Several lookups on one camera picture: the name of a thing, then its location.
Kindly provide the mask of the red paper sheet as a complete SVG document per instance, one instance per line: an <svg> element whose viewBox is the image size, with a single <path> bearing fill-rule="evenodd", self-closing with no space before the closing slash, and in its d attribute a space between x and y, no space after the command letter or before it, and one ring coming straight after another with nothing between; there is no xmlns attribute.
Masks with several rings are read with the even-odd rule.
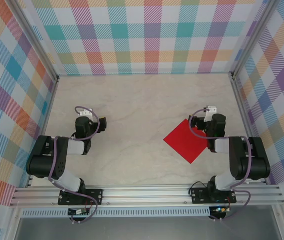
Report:
<svg viewBox="0 0 284 240"><path fill-rule="evenodd" d="M193 135L188 120L184 119L163 141L188 163L192 163L207 147L206 139Z"/></svg>

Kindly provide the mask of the grey metal panel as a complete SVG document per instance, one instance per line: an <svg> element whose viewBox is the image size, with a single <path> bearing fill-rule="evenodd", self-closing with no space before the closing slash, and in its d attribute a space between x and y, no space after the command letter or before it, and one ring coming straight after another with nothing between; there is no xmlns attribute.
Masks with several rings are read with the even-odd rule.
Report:
<svg viewBox="0 0 284 240"><path fill-rule="evenodd" d="M213 222L200 217L95 218L72 224L66 218L23 218L14 240L282 240L271 221Z"/></svg>

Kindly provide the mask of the aluminium table side rail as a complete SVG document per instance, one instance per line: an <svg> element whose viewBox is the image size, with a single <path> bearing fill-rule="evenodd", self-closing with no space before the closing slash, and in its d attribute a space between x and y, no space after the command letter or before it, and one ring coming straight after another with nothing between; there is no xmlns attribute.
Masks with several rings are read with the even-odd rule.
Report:
<svg viewBox="0 0 284 240"><path fill-rule="evenodd" d="M47 111L46 111L44 123L43 123L42 129L40 131L40 135L44 135L45 132L46 132L46 128L47 128L49 116L50 116L50 113L51 113L51 109L52 109L52 106L53 106L54 98L55 98L55 95L56 95L56 92L57 92L58 84L59 84L59 80L57 80L57 82L54 84L51 99L49 101L49 105L48 105L48 108L47 108ZM24 187L27 188L27 187L31 186L31 182L32 182L32 176L28 174Z"/></svg>
<svg viewBox="0 0 284 240"><path fill-rule="evenodd" d="M253 155L248 178L256 181L266 179L269 177L271 169L263 141L260 137L253 136L252 127L249 123L248 114L246 113L244 100L240 95L237 83L231 74L229 75L229 78L247 134L247 138L250 141L250 149L252 150Z"/></svg>

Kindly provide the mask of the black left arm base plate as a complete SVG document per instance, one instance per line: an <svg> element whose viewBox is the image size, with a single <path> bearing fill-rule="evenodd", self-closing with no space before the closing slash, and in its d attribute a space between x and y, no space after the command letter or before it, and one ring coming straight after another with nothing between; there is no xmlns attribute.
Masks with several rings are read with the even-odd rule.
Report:
<svg viewBox="0 0 284 240"><path fill-rule="evenodd" d="M101 205L103 197L103 189L86 188L82 192L82 194L94 198L97 201L97 204ZM95 202L90 198L60 190L57 204L60 206L65 206L65 205L77 206L77 205L87 205L87 204L95 205Z"/></svg>

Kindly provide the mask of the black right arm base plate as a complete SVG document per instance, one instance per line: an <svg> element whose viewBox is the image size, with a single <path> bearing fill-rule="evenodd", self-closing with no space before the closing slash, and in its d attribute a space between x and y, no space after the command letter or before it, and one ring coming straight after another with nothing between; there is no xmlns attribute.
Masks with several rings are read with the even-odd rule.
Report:
<svg viewBox="0 0 284 240"><path fill-rule="evenodd" d="M234 204L237 202L234 191L209 191L207 187L195 187L191 191L192 204Z"/></svg>

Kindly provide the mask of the aluminium mounting rail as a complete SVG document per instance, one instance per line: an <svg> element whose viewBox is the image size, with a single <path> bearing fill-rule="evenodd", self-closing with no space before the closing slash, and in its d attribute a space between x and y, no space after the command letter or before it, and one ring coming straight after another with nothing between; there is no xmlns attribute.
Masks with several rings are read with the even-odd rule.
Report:
<svg viewBox="0 0 284 240"><path fill-rule="evenodd" d="M180 207L191 206L191 189L187 184L101 186L102 207ZM282 205L284 196L277 185L242 184L236 188L236 206ZM57 207L59 189L53 186L17 188L11 208Z"/></svg>

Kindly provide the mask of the aluminium frame post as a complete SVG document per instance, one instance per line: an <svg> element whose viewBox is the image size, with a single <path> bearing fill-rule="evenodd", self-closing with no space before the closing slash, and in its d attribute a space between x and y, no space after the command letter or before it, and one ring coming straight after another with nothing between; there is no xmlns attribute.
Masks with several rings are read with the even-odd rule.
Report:
<svg viewBox="0 0 284 240"><path fill-rule="evenodd" d="M244 67L279 2L280 0L262 0L250 28L247 30L247 34L243 39L238 54L234 59L233 65L230 68L229 76L231 81L236 79L238 73Z"/></svg>
<svg viewBox="0 0 284 240"><path fill-rule="evenodd" d="M22 11L22 8L19 6L17 0L5 0L6 4L10 8L11 12L17 19L18 23L20 24L24 34L26 35L27 39L29 40L30 44L33 46L35 52L37 53L39 59L42 61L45 69L48 71L49 75L54 79L57 83L59 80L59 76L56 73L53 65L51 64L49 58L47 57L38 37L36 36L35 32L29 21L27 20L25 14Z"/></svg>

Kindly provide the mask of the aluminium frame leg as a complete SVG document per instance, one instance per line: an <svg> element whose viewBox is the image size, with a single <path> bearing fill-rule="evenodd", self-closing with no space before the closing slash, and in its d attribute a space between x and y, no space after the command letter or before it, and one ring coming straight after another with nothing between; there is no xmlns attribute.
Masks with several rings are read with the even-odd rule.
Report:
<svg viewBox="0 0 284 240"><path fill-rule="evenodd" d="M272 205L272 209L275 215L275 220L281 235L281 239L284 240L284 212L281 205Z"/></svg>
<svg viewBox="0 0 284 240"><path fill-rule="evenodd" d="M4 240L14 240L20 222L21 209L11 208Z"/></svg>

